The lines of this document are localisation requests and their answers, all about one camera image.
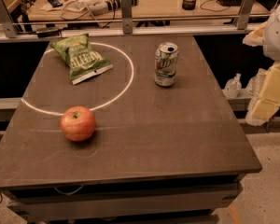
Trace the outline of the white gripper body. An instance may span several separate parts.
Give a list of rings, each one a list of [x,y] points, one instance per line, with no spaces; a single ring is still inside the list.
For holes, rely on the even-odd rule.
[[[263,32],[264,55],[274,61],[280,61],[280,5],[267,20]]]

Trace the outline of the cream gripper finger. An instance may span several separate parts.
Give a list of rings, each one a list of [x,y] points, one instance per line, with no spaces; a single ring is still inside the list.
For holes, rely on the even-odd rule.
[[[267,122],[280,108],[280,62],[274,62],[268,70],[260,69],[249,103],[245,121],[252,126]]]
[[[259,25],[254,31],[250,32],[243,39],[243,43],[250,47],[261,46],[263,43],[264,30],[267,26],[267,22]]]

